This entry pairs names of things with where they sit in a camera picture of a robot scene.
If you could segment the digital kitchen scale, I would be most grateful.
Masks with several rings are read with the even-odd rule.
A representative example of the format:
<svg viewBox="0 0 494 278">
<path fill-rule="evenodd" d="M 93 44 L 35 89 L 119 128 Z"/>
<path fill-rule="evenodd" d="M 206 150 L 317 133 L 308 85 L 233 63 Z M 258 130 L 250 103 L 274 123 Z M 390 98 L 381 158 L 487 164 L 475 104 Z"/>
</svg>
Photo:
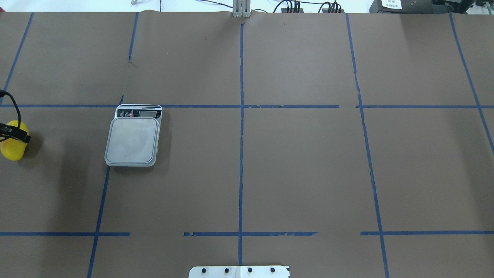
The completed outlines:
<svg viewBox="0 0 494 278">
<path fill-rule="evenodd" d="M 162 106 L 120 104 L 110 123 L 104 160 L 110 167 L 150 167 L 156 162 Z"/>
</svg>

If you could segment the black box device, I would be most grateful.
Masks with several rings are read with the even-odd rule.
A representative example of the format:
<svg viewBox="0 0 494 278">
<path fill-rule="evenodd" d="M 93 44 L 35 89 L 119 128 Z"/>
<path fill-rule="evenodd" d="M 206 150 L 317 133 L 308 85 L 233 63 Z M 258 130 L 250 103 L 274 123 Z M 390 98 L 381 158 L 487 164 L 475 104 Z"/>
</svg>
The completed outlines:
<svg viewBox="0 0 494 278">
<path fill-rule="evenodd" d="M 448 9 L 434 0 L 374 0 L 370 14 L 444 14 Z"/>
</svg>

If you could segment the yellow mango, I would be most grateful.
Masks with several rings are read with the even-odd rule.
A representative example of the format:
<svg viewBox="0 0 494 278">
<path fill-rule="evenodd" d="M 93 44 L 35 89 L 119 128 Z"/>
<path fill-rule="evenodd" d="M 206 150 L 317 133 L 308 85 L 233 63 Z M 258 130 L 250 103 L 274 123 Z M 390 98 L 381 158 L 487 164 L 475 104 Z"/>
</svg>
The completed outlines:
<svg viewBox="0 0 494 278">
<path fill-rule="evenodd" d="M 27 126 L 22 121 L 12 120 L 8 122 L 7 125 L 13 125 L 17 127 L 20 125 L 21 129 L 28 131 L 28 134 L 30 135 Z M 7 139 L 6 141 L 0 142 L 1 154 L 8 160 L 18 161 L 23 158 L 27 145 L 28 143 L 24 143 L 14 139 Z"/>
</svg>

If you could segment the aluminium frame post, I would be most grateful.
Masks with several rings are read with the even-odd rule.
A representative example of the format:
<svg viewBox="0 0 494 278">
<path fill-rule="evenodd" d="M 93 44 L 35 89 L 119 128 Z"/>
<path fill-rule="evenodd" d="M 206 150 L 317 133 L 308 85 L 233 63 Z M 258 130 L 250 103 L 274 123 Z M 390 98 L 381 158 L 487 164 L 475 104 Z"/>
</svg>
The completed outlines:
<svg viewBox="0 0 494 278">
<path fill-rule="evenodd" d="M 234 18 L 251 17 L 251 1 L 250 0 L 233 0 L 232 15 Z"/>
</svg>

